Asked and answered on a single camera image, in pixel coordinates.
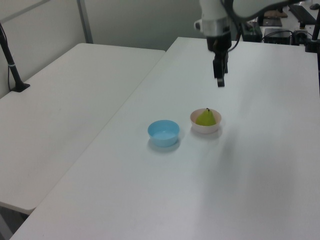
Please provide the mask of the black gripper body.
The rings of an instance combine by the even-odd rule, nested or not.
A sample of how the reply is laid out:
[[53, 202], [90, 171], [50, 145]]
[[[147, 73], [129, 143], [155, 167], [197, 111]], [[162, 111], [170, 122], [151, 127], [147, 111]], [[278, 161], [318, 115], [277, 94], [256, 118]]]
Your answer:
[[224, 59], [232, 46], [231, 32], [228, 31], [218, 36], [207, 36], [206, 42], [210, 52], [215, 53], [218, 58]]

